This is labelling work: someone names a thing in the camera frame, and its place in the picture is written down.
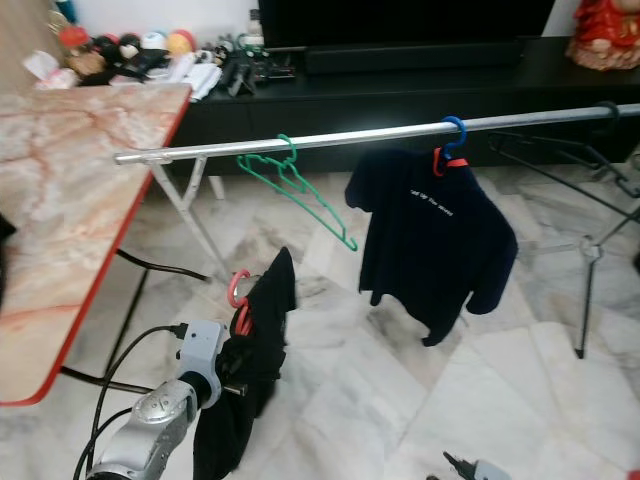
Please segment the plain black garment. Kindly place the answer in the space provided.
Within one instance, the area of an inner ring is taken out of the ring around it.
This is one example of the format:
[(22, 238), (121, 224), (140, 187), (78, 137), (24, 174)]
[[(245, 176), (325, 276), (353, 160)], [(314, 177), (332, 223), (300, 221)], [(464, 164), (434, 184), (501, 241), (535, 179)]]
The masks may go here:
[(250, 442), (253, 422), (274, 397), (275, 381), (285, 360), (285, 323), (297, 308), (296, 278), (291, 251), (278, 255), (248, 293), (252, 332), (228, 340), (250, 340), (253, 370), (243, 396), (220, 394), (198, 416), (193, 434), (193, 480), (223, 480), (236, 470)]

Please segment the black clothes hanger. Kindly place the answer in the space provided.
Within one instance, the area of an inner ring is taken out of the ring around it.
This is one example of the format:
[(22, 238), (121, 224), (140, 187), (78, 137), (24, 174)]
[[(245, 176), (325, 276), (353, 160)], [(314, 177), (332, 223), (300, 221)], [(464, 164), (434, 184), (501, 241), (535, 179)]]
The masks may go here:
[(591, 174), (595, 175), (596, 179), (611, 177), (614, 184), (623, 193), (626, 193), (628, 197), (640, 200), (640, 183), (635, 183), (628, 179), (617, 166), (614, 166), (607, 157), (600, 154), (593, 145), (596, 140), (607, 137), (608, 134), (616, 131), (617, 125), (620, 124), (622, 118), (620, 109), (612, 101), (596, 102), (594, 108), (607, 108), (611, 111), (611, 114), (608, 115), (608, 123), (603, 128), (590, 131), (585, 141), (557, 140), (557, 138), (534, 136), (534, 134), (497, 132), (492, 134), (486, 142), (488, 142), (490, 151), (493, 151), (494, 154), (507, 157), (509, 160), (515, 160), (516, 163), (525, 165), (527, 168), (535, 170), (536, 173), (557, 180), (557, 182), (566, 184), (566, 186), (566, 180), (544, 172), (543, 169), (530, 163), (530, 161), (508, 154), (508, 152), (504, 151), (504, 147), (530, 147), (535, 154), (548, 154), (553, 159), (568, 160), (572, 164), (585, 166)]

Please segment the navy blue t-shirt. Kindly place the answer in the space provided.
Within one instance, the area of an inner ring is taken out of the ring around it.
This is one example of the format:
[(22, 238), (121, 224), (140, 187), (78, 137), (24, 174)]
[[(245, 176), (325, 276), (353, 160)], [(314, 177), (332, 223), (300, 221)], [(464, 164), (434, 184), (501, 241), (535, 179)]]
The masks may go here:
[(443, 342), (462, 311), (489, 314), (518, 253), (515, 229), (470, 165), (433, 174), (434, 151), (379, 148), (358, 161), (346, 187), (352, 209), (369, 212), (358, 291), (372, 306), (396, 298)]

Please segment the black remote control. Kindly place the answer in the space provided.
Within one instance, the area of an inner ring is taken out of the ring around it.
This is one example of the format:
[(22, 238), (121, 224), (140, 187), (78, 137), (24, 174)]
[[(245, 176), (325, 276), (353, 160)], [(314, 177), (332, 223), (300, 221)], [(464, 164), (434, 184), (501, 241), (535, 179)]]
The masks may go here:
[(227, 60), (220, 78), (229, 97), (255, 96), (259, 91), (260, 58), (252, 55), (237, 56)]

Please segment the white paper stack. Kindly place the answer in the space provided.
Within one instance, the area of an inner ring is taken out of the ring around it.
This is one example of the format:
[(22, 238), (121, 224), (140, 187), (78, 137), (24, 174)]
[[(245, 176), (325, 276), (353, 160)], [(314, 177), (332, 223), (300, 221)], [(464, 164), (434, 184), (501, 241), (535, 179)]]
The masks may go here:
[(170, 61), (168, 73), (160, 79), (161, 83), (188, 84), (191, 87), (189, 101), (205, 99), (218, 84), (221, 68), (214, 63), (198, 63), (193, 52), (186, 52)]

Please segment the small black device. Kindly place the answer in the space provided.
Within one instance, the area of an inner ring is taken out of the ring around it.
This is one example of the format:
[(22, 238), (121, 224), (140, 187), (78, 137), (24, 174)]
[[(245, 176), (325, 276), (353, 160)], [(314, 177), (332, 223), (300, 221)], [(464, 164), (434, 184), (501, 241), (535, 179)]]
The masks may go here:
[(264, 55), (259, 63), (261, 81), (294, 81), (297, 78), (297, 65), (292, 55)]

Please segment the black television console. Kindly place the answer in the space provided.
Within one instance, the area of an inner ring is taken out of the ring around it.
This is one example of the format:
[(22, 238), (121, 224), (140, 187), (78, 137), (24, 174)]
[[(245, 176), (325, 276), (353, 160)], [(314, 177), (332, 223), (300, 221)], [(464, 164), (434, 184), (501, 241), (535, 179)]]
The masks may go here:
[[(439, 122), (444, 116), (483, 118), (534, 111), (590, 108), (598, 102), (640, 102), (640, 69), (599, 72), (564, 55), (568, 38), (525, 42), (520, 64), (435, 70), (383, 70), (303, 76), (262, 84), (256, 95), (233, 99), (220, 90), (188, 106), (170, 146), (275, 140)], [(375, 148), (430, 150), (454, 134), (356, 143), (300, 151), (303, 173), (349, 172)], [(640, 145), (640, 116), (621, 120), (596, 148), (625, 160)]]

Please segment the orange yellow round toy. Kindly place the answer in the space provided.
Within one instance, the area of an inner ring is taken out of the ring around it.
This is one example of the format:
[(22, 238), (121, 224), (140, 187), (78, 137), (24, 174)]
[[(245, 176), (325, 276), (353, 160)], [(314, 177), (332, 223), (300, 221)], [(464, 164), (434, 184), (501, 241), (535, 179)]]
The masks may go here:
[(197, 42), (195, 36), (187, 29), (173, 29), (166, 36), (165, 50), (169, 51), (170, 55), (184, 55), (187, 52), (193, 52), (197, 49)]

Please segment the white blue round toy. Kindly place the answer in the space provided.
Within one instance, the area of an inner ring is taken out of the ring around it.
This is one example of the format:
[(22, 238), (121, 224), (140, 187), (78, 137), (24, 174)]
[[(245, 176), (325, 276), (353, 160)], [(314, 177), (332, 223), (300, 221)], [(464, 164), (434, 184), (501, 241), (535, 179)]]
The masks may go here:
[(147, 54), (168, 55), (168, 36), (160, 31), (147, 32), (140, 36), (138, 47)]

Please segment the red lidded jar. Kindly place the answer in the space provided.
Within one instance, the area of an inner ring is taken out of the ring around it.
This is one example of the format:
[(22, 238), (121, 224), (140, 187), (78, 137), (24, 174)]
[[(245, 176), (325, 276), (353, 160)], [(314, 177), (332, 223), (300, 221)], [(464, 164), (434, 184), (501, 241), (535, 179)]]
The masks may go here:
[(67, 26), (58, 32), (59, 44), (67, 50), (67, 65), (79, 77), (92, 76), (102, 70), (102, 60), (92, 50), (91, 37), (86, 29)]

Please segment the pink white tissue pack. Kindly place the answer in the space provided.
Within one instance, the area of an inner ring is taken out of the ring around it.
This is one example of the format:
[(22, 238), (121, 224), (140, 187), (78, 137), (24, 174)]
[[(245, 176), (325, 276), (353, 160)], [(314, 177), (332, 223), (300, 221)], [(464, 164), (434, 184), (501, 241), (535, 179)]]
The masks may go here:
[(22, 61), (22, 65), (35, 77), (37, 90), (49, 90), (50, 82), (54, 81), (61, 70), (59, 60), (49, 52), (41, 50), (32, 51), (32, 54)]

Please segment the black soundbar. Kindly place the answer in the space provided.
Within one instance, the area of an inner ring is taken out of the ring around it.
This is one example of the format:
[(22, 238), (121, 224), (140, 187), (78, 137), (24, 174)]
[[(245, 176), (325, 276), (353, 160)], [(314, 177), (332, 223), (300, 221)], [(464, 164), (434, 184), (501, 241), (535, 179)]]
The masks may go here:
[(524, 58), (524, 49), (525, 41), (521, 38), (461, 44), (310, 46), (303, 51), (303, 63), (311, 76), (390, 70), (511, 67)]

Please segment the black flat television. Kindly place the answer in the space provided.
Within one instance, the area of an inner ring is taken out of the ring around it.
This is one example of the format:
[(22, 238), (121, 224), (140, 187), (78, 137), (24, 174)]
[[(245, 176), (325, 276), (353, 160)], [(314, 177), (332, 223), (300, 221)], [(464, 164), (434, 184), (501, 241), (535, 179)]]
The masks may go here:
[(457, 44), (539, 36), (556, 0), (259, 0), (269, 47)]

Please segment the light wooden cabinet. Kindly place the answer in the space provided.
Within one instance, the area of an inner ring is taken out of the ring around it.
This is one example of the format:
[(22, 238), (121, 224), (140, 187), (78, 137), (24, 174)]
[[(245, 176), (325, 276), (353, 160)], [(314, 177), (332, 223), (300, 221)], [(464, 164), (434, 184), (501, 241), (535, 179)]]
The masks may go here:
[(0, 93), (23, 93), (35, 77), (22, 61), (32, 51), (49, 52), (59, 60), (58, 37), (49, 27), (52, 0), (0, 0)]

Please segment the red laughing buddha figurine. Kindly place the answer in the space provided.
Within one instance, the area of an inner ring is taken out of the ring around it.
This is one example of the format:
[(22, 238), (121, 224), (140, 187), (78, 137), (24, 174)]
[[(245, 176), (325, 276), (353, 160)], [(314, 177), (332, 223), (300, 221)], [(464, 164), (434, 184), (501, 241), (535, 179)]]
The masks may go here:
[(566, 49), (573, 63), (594, 70), (640, 67), (640, 0), (581, 0)]

